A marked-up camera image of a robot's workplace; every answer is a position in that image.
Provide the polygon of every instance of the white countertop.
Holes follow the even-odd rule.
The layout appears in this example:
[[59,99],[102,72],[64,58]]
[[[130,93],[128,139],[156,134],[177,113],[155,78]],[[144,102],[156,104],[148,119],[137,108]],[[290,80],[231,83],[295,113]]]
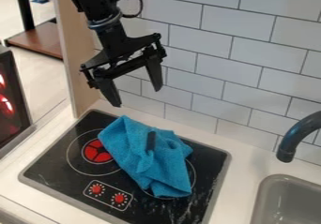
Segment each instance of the white countertop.
[[[126,114],[147,125],[172,129],[181,137],[230,153],[232,159],[210,218],[210,224],[249,224],[259,185],[264,178],[272,174],[288,174],[321,185],[321,167],[314,164],[300,160],[283,164],[276,159],[274,153],[269,151],[132,109],[113,108],[102,100],[96,103],[93,109],[114,115]],[[7,201],[11,200],[27,208],[23,211],[19,209],[15,213],[20,217],[30,216],[28,212],[32,210],[49,218],[51,222],[48,223],[107,223],[18,181],[18,174],[23,168],[52,145],[75,122],[71,108],[68,107],[0,161],[0,210],[6,208],[1,199],[2,196]],[[43,224],[45,222],[39,218],[33,218],[31,223]]]

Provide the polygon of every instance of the stove knob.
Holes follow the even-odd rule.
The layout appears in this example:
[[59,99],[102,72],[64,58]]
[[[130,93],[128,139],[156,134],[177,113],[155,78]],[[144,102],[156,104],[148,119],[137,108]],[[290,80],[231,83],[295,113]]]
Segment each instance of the stove knob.
[[121,203],[124,202],[124,200],[125,200],[124,195],[122,195],[122,194],[116,194],[115,195],[115,202],[116,203],[121,204]]
[[100,194],[101,191],[102,191],[102,187],[101,187],[101,186],[93,186],[93,187],[92,187],[92,192],[93,192],[94,194]]

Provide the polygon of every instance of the robotic arm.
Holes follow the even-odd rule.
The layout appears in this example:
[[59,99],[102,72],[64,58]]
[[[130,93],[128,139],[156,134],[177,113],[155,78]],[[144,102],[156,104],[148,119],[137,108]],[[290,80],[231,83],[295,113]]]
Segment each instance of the robotic arm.
[[[145,67],[155,91],[162,88],[161,62],[166,51],[161,46],[161,34],[144,37],[127,37],[120,19],[135,18],[135,15],[122,13],[117,6],[119,0],[72,0],[79,12],[84,12],[88,19],[88,28],[95,30],[103,50],[81,65],[81,71],[88,80],[90,88],[99,89],[115,107],[122,102],[114,79],[140,67]],[[138,51],[139,57],[130,59]]]

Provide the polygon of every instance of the wooden shelf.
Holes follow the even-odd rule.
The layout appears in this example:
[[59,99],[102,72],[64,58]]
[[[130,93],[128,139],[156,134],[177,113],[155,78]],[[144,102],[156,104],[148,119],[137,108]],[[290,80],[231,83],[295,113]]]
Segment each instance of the wooden shelf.
[[7,39],[11,46],[21,47],[30,51],[40,52],[63,59],[56,23],[46,22]]

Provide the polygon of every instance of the wooden panel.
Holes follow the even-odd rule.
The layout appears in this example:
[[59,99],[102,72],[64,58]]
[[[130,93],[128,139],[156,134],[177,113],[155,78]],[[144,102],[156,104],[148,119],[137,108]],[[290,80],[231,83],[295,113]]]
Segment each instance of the wooden panel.
[[58,28],[52,22],[46,22],[35,29],[20,33],[8,39],[8,43],[62,59]]
[[99,99],[80,73],[80,65],[95,55],[94,41],[83,13],[78,13],[71,0],[54,0],[60,43],[69,79],[71,103],[75,117],[81,116]]

